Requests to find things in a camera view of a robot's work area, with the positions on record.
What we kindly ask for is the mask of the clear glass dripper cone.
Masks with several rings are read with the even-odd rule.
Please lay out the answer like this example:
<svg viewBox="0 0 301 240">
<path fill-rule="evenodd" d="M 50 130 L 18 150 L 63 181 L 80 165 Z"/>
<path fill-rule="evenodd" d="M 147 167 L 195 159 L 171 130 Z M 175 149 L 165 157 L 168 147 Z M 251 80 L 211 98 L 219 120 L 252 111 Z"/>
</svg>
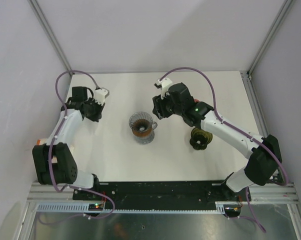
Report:
<svg viewBox="0 0 301 240">
<path fill-rule="evenodd" d="M 134 113 L 129 118 L 129 127 L 132 131 L 143 133 L 152 127 L 153 119 L 150 114 L 144 111 Z"/>
</svg>

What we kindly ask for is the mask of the clear glass carafe server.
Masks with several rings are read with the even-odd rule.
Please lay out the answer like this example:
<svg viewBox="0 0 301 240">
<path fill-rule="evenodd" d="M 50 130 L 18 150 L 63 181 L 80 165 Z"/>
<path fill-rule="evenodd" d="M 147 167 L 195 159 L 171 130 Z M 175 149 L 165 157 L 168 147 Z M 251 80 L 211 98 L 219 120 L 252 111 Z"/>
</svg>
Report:
<svg viewBox="0 0 301 240">
<path fill-rule="evenodd" d="M 151 143 L 155 138 L 154 130 L 157 128 L 157 126 L 158 123 L 154 121 L 152 122 L 152 127 L 149 130 L 146 130 L 145 132 L 136 132 L 132 130 L 135 141 L 142 145 Z"/>
</svg>

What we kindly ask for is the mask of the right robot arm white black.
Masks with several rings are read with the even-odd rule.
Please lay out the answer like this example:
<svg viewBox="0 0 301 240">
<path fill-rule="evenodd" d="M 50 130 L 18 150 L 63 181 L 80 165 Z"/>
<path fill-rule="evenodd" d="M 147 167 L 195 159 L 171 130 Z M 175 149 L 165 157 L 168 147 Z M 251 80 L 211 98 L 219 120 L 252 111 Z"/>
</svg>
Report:
<svg viewBox="0 0 301 240">
<path fill-rule="evenodd" d="M 217 136 L 248 160 L 246 166 L 231 173 L 224 181 L 221 195 L 225 200 L 234 200 L 242 189 L 253 184 L 264 186 L 271 181 L 282 161 L 275 136 L 263 137 L 231 125 L 209 104 L 195 101 L 184 83 L 174 84 L 165 78 L 155 83 L 155 87 L 160 90 L 160 95 L 152 99 L 152 112 L 158 119 L 180 116 L 188 126 Z"/>
</svg>

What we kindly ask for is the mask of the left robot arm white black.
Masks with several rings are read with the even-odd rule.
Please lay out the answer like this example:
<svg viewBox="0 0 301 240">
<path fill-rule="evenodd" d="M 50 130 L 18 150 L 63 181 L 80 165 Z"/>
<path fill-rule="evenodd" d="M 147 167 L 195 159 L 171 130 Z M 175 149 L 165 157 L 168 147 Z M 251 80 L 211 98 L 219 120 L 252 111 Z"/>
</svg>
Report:
<svg viewBox="0 0 301 240">
<path fill-rule="evenodd" d="M 84 120 L 99 122 L 109 94 L 107 89 L 100 87 L 92 90 L 86 86 L 75 86 L 71 89 L 71 96 L 62 102 L 60 117 L 52 134 L 32 149 L 40 184 L 65 184 L 81 188 L 90 200 L 100 196 L 101 187 L 95 184 L 97 177 L 78 169 L 71 144 Z"/>
</svg>

